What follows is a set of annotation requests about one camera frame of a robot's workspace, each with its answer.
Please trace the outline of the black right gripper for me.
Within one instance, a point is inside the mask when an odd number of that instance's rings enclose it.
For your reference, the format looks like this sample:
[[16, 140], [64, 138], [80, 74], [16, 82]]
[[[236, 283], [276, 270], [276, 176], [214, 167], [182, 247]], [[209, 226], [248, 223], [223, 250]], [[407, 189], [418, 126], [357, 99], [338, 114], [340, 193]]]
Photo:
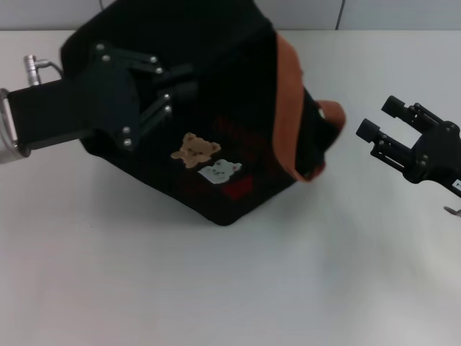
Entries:
[[435, 182], [460, 197], [460, 128], [443, 122], [419, 103], [406, 107], [394, 96], [387, 98], [381, 110], [422, 135], [412, 147], [407, 147], [364, 119], [356, 134], [373, 144], [370, 154], [413, 184]]

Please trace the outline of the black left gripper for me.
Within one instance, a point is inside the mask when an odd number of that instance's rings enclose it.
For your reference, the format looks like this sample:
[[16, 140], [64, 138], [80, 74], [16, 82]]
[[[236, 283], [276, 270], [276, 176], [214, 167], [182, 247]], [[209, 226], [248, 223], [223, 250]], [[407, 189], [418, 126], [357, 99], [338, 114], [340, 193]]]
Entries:
[[156, 54], [96, 43], [77, 75], [9, 93], [19, 143], [38, 150], [102, 134], [132, 151], [171, 120], [175, 107], [197, 98], [196, 81], [141, 81], [137, 92], [128, 69], [164, 79], [194, 76], [190, 64], [167, 66]]

